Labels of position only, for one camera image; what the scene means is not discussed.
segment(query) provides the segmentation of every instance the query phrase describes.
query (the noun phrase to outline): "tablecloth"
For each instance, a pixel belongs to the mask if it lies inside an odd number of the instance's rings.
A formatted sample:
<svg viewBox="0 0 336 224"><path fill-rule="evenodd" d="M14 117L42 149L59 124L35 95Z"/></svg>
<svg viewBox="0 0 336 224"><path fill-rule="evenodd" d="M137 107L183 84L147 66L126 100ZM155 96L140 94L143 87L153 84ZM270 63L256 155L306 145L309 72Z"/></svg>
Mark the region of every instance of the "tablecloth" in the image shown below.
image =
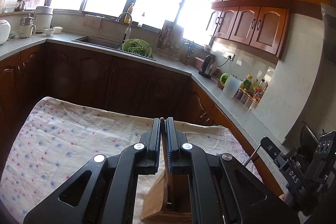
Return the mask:
<svg viewBox="0 0 336 224"><path fill-rule="evenodd" d="M151 130L153 119L82 107L51 97L43 98L20 130L0 182L0 199L23 223L25 215L96 154L117 155ZM229 152L240 162L248 155L227 128L175 122L189 142L214 155ZM139 176L133 223L143 198L164 170L161 156L157 175ZM247 168L260 180L252 163Z"/></svg>

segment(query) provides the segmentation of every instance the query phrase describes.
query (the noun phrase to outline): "black device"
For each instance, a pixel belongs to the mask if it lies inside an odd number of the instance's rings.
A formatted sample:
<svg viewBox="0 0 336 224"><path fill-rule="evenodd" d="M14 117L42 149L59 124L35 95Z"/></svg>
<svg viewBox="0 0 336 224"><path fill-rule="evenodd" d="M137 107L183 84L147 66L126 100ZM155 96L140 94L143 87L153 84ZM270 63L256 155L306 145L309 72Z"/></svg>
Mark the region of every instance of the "black device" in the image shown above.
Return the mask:
<svg viewBox="0 0 336 224"><path fill-rule="evenodd" d="M169 172L189 177L193 224L299 224L298 211L313 212L309 224L329 223L333 216L336 184L331 184L323 199L321 193L335 163L336 132L321 137L304 174L269 138L261 140L289 183L283 202L231 154L205 153L189 143L185 133L176 131L173 119L168 118L166 122L155 119L152 131L143 133L139 143L121 154L93 157L33 208L24 224L132 223L137 178L157 172L161 134L167 140Z"/></svg>

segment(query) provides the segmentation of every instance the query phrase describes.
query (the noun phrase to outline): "gray countertop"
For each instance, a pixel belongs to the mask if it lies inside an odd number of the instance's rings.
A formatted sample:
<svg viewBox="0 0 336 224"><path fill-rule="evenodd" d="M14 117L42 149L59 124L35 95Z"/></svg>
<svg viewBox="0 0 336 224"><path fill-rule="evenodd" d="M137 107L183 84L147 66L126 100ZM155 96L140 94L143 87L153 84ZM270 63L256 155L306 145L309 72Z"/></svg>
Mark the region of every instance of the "gray countertop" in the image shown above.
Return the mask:
<svg viewBox="0 0 336 224"><path fill-rule="evenodd" d="M173 60L172 58L161 56L153 53L156 61L147 58L137 57L125 52L107 49L99 46L83 44L80 42L73 42L73 39L84 37L84 35L62 32L61 34L54 34L47 37L45 34L36 34L29 38L15 38L0 45L0 61L16 54L29 47L44 43L46 41L51 43L63 44L73 47L84 48L96 52L103 52L106 54L146 63L152 66L164 68L167 70L175 71L184 75L190 76L205 93L215 102L215 104L224 112L224 114L233 122L238 130L245 136L249 143L256 148L260 140L264 136L268 136L284 154L289 152L280 142L272 135L272 133L237 99L229 99L226 97L222 90L217 87L216 79L206 79L198 74L198 70L194 67L184 65L183 63ZM258 151L259 156L262 158L266 166L272 172L273 176L279 183L284 192L287 192L285 185L287 184L285 178L279 172L278 168L273 163L272 159L261 148Z"/></svg>

